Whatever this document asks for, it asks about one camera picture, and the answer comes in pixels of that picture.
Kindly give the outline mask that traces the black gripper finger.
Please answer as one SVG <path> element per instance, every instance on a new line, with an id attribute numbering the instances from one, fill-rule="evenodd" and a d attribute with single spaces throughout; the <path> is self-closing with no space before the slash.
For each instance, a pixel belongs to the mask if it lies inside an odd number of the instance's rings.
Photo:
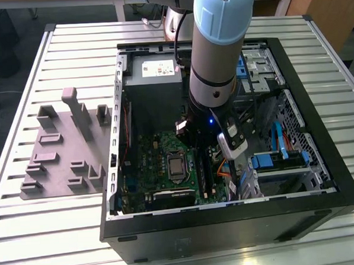
<path id="1" fill-rule="evenodd" d="M 197 147 L 197 131 L 189 120 L 179 120 L 175 128 L 176 138 L 188 148 Z"/>

